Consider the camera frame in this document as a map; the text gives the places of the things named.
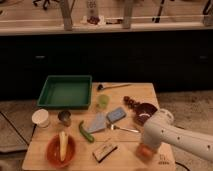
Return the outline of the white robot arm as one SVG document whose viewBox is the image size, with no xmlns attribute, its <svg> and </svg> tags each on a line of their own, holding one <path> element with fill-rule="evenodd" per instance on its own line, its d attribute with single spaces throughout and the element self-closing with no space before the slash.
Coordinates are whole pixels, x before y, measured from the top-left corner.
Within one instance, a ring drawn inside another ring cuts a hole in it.
<svg viewBox="0 0 213 171">
<path fill-rule="evenodd" d="M 213 162 L 213 136 L 177 128 L 173 122 L 171 112 L 157 110 L 144 124 L 143 143 L 157 150 L 164 142 Z"/>
</svg>

